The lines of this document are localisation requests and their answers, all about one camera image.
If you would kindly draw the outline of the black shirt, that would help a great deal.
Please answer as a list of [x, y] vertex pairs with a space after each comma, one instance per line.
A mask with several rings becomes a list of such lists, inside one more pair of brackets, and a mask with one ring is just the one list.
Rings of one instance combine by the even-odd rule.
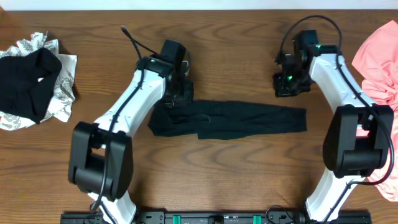
[[242, 101], [196, 100], [186, 106], [156, 105], [148, 127], [155, 136], [196, 134], [198, 139], [239, 139], [307, 130], [307, 111]]

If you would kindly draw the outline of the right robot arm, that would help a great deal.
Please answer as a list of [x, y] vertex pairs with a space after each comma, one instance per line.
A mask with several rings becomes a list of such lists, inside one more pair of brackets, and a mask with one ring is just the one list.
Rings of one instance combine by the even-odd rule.
[[325, 171], [306, 199], [306, 220], [331, 223], [358, 185], [385, 164], [392, 165], [393, 110], [368, 97], [346, 68], [336, 45], [295, 44], [294, 53], [279, 51], [275, 58], [281, 72], [274, 76], [278, 97], [310, 91], [316, 83], [333, 112], [323, 142]]

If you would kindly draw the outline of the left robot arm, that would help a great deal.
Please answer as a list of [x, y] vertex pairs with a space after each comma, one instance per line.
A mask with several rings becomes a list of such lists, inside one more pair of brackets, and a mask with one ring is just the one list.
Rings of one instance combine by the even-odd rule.
[[88, 213], [62, 214], [61, 223], [134, 223], [132, 139], [156, 103], [177, 106], [192, 100], [189, 69], [190, 60], [183, 57], [144, 57], [115, 104], [94, 123], [75, 126], [68, 179], [93, 203]]

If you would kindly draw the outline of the pink garment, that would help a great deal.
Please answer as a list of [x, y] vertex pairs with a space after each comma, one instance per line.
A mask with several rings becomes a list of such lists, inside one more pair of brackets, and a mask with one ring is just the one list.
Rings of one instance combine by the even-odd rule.
[[374, 31], [360, 46], [352, 66], [364, 78], [361, 87], [365, 94], [394, 111], [391, 139], [397, 157], [397, 22]]

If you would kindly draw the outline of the white leaf-patterned cloth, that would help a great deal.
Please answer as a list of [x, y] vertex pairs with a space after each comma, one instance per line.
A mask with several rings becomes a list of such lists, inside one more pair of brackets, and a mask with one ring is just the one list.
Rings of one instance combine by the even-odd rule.
[[[15, 46], [11, 46], [7, 50], [2, 50], [1, 58], [6, 56], [26, 56], [40, 48], [50, 50], [61, 61], [62, 70], [55, 82], [53, 97], [50, 100], [45, 117], [40, 123], [53, 116], [60, 121], [67, 122], [72, 113], [72, 103], [75, 101], [73, 84], [77, 56], [60, 54], [58, 40], [47, 40], [46, 34], [35, 32], [30, 37], [30, 40], [18, 40]], [[1, 129], [14, 131], [21, 128], [28, 128], [34, 124], [36, 123], [28, 118], [1, 111]]]

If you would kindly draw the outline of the black folded garment on left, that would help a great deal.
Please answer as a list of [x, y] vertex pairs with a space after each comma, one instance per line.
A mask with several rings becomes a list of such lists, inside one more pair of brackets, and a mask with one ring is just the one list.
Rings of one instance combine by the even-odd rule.
[[61, 61], [45, 48], [1, 58], [1, 111], [39, 124], [61, 70]]

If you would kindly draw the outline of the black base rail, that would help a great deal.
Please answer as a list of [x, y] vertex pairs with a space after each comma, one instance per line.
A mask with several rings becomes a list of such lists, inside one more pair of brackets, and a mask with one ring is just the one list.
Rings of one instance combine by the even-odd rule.
[[[105, 215], [64, 213], [60, 216], [61, 224], [77, 223], [112, 223], [105, 220]], [[303, 213], [293, 210], [284, 212], [282, 209], [270, 210], [266, 213], [170, 213], [143, 212], [136, 215], [131, 223], [137, 224], [304, 224], [322, 223], [309, 220]], [[369, 212], [340, 212], [332, 224], [372, 224]]]

